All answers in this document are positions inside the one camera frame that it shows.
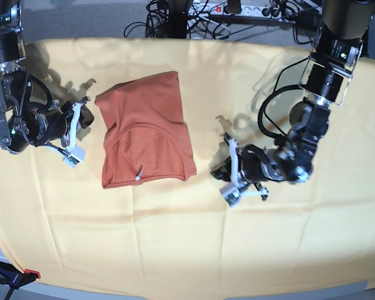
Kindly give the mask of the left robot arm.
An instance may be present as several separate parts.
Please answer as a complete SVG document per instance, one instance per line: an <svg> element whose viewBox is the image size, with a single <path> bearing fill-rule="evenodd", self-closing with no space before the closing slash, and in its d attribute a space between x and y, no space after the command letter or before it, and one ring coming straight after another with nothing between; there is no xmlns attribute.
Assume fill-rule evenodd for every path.
<svg viewBox="0 0 375 300"><path fill-rule="evenodd" d="M211 171L212 177L237 187L309 179L318 143L328 130L329 105L338 98L343 82L353 77L374 8L375 1L323 1L321 25L307 61L311 66L307 82L274 88L257 115L259 130L274 140L275 148L239 147L226 134L231 153ZM263 122L268 104L283 93L300 89L307 96L292 107L290 130L286 134L268 130Z"/></svg>

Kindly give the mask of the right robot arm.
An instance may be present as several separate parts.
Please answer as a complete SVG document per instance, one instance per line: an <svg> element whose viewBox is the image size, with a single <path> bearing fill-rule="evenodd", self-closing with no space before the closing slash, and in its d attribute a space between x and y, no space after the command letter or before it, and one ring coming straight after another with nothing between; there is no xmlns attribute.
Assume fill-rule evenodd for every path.
<svg viewBox="0 0 375 300"><path fill-rule="evenodd" d="M94 116L88 97L64 104L21 65L26 52L20 1L0 1L0 147L12 154L28 146L51 148L64 159L80 160L76 134Z"/></svg>

